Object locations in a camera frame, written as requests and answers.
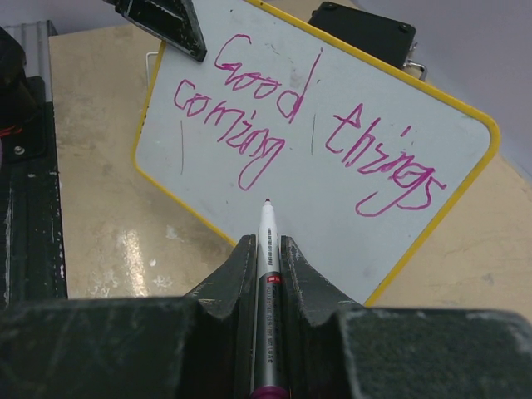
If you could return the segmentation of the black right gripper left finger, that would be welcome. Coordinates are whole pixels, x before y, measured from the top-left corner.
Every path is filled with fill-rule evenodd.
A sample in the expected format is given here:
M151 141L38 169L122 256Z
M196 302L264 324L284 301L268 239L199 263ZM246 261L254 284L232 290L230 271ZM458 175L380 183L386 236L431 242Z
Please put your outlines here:
M182 297L51 299L1 313L4 398L246 398L256 239Z

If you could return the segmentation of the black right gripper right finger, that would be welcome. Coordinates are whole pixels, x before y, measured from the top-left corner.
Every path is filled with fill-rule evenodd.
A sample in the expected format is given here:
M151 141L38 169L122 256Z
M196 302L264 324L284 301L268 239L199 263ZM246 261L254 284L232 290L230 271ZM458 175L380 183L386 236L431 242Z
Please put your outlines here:
M517 313L367 308L281 239L295 398L528 398L531 326Z

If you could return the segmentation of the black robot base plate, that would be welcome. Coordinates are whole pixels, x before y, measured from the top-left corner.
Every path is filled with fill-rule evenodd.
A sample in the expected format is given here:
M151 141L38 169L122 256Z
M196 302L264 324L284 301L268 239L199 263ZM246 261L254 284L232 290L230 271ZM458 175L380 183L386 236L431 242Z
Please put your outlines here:
M1 307L67 297L49 40L43 20L1 29Z

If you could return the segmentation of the white marker pen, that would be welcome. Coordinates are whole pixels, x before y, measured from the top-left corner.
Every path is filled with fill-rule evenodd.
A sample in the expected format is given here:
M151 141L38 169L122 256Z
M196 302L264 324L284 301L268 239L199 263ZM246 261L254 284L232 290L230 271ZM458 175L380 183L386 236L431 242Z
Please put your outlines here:
M256 248L252 398L288 398L282 334L282 274L275 213L270 199L261 210Z

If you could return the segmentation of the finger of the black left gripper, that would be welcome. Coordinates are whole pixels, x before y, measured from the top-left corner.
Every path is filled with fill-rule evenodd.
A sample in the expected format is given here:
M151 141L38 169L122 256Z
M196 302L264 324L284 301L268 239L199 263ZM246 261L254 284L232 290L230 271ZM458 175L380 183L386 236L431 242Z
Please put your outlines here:
M207 55L200 23L189 0L105 0L125 20L202 62Z

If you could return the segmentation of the yellow framed whiteboard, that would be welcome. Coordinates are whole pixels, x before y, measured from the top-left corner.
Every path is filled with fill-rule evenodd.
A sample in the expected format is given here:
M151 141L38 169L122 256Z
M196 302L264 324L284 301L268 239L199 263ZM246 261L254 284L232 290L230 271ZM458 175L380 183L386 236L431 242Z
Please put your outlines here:
M494 157L495 121L262 1L197 1L202 62L160 47L135 167L217 234L280 234L372 303Z

